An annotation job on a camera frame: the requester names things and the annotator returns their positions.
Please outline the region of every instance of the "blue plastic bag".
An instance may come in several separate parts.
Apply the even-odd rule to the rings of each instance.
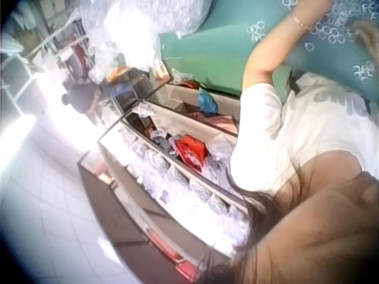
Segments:
[[[202,112],[205,112],[206,114],[219,113],[219,107],[217,106],[212,96],[206,90],[199,88],[197,101]]]

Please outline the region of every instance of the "bracelet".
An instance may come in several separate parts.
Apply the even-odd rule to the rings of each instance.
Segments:
[[[310,31],[312,28],[308,27],[307,25],[305,25],[302,21],[300,21],[296,16],[295,14],[291,11],[291,16],[292,16],[292,19],[294,19],[294,21],[296,22],[296,24],[298,24],[299,26],[301,26],[302,28],[305,28],[306,30]]]

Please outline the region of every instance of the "red bag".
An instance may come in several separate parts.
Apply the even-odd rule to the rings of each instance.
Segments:
[[[175,140],[174,143],[184,163],[201,173],[207,155],[205,143],[190,135],[184,135],[181,139]]]

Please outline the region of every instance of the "person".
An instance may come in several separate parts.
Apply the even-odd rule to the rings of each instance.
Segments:
[[[145,75],[140,75],[113,86],[110,86],[106,80],[97,85],[89,78],[81,78],[70,88],[69,93],[62,95],[61,101],[63,105],[71,105],[80,114],[92,115],[99,102],[132,91],[133,85],[144,78]]]
[[[246,201],[249,235],[230,262],[207,258],[194,283],[379,281],[379,131],[364,100],[305,74],[282,105],[272,82],[332,5],[298,0],[248,58],[230,182]]]

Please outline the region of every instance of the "white t-shirt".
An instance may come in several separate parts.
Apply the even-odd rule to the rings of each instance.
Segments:
[[[231,174],[243,189],[275,195],[295,174],[292,162],[344,150],[378,179],[378,135],[363,99],[339,85],[306,88],[282,106],[273,86],[256,84],[241,96]]]

